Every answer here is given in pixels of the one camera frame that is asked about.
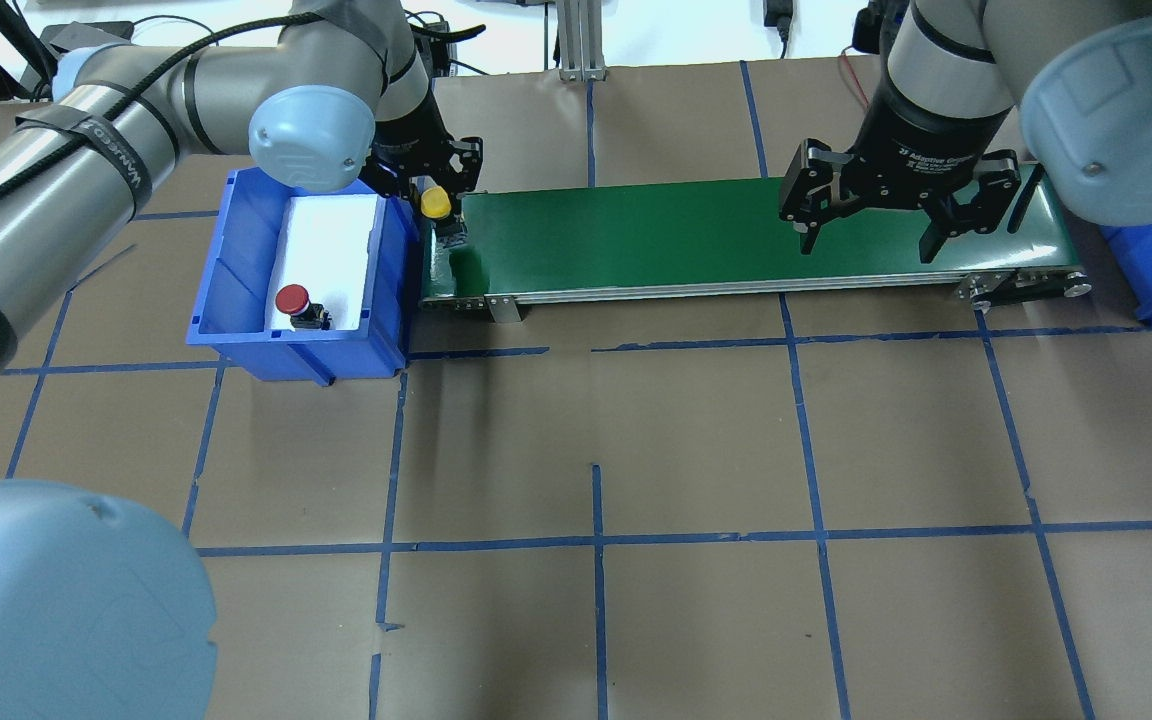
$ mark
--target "robotic arm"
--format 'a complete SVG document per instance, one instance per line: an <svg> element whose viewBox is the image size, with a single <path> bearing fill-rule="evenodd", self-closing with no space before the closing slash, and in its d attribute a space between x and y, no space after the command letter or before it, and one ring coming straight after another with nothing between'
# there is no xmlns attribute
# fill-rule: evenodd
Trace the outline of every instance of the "robotic arm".
<svg viewBox="0 0 1152 720"><path fill-rule="evenodd" d="M882 81L859 137L846 152L804 141L781 185L804 253L863 209L927 213L924 263L947 240L995 232L1020 167L1010 150L984 152L1017 100L1074 213L1152 223L1152 0L876 0L858 37L865 20Z"/></svg>
<svg viewBox="0 0 1152 720"><path fill-rule="evenodd" d="M334 191L364 179L414 197L431 177L463 234L483 141L454 141L399 0L296 0L275 47L106 46L71 54L63 99L0 146L0 372L20 334L192 152L250 154L278 181Z"/></svg>

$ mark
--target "gray robot arm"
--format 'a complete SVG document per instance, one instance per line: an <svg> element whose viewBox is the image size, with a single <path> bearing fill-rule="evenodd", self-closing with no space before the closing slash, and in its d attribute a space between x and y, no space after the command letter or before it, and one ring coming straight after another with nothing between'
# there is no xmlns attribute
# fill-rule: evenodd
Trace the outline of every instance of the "gray robot arm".
<svg viewBox="0 0 1152 720"><path fill-rule="evenodd" d="M1152 0L876 0L882 81L846 152L804 141L781 218L812 251L862 209L923 210L932 262L995 232L1020 190L1011 151L985 156L1011 106L1061 200L1097 223L1152 223ZM956 197L977 185L971 200Z"/></svg>
<svg viewBox="0 0 1152 720"><path fill-rule="evenodd" d="M0 146L0 188L18 184L0 190L0 372L17 338L194 152L250 152L274 179L314 191L362 175L410 197L411 179L430 176L453 199L442 223L463 230L458 199L475 187L482 142L445 129L397 0L297 0L281 20L265 23L286 25L275 47L120 45L75 58L61 71L68 94ZM182 61L127 100L173 56Z"/></svg>

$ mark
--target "yellow push button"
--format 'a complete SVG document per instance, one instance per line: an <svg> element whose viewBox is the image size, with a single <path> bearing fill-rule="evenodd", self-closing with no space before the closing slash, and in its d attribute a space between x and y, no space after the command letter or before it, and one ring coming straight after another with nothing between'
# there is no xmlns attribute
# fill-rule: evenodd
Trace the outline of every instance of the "yellow push button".
<svg viewBox="0 0 1152 720"><path fill-rule="evenodd" d="M452 198L441 185L433 185L420 194L420 213L431 220L442 220L452 214Z"/></svg>

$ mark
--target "green conveyor belt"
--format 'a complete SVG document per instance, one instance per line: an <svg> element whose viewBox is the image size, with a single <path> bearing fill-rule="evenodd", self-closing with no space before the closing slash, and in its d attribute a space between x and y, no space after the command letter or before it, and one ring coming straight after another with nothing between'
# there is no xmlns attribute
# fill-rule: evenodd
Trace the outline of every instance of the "green conveyor belt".
<svg viewBox="0 0 1152 720"><path fill-rule="evenodd" d="M521 304L956 282L975 270L1076 268L1043 187L1020 233L952 240L918 259L929 220L865 210L828 223L812 255L776 218L780 179L467 196L470 242L426 238L424 301Z"/></svg>

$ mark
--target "red cable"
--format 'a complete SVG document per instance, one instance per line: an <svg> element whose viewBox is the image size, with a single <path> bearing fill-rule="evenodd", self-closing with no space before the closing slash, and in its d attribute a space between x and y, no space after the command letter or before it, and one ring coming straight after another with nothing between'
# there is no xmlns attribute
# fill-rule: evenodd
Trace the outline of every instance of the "red cable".
<svg viewBox="0 0 1152 720"><path fill-rule="evenodd" d="M842 60L842 65L846 66L847 73L851 74L851 82L856 83L856 92L859 92L861 100L864 101L865 109L869 109L869 96L865 94L865 88L861 85L861 77L856 74L856 68L851 66L851 59L847 55L847 51L851 50L851 46L846 46L842 53L838 53L838 59Z"/></svg>

